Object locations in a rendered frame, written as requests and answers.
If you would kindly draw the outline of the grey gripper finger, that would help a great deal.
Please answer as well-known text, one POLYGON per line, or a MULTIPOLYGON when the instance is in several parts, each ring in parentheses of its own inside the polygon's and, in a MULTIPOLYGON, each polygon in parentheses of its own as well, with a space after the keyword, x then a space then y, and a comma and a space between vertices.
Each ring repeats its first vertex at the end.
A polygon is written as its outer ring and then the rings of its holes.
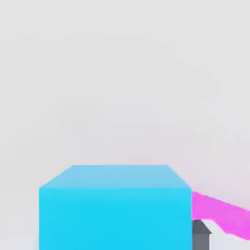
POLYGON ((211 220, 192 220, 192 250, 230 250, 232 238, 211 220))

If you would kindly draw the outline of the small magenta cube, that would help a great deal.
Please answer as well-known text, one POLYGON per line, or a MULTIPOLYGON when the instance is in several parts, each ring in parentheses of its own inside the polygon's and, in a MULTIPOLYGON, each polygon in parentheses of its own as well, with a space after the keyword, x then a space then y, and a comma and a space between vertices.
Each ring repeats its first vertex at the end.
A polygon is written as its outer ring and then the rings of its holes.
POLYGON ((212 220, 224 233, 250 240, 250 210, 193 191, 192 218, 212 220))

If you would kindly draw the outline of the small cyan cube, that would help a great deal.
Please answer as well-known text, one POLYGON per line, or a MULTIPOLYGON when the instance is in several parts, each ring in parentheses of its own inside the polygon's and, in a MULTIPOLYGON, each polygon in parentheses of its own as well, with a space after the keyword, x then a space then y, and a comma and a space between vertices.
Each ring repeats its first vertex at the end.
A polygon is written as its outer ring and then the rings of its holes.
POLYGON ((39 189, 39 250, 192 250, 191 188, 169 166, 72 166, 39 189))

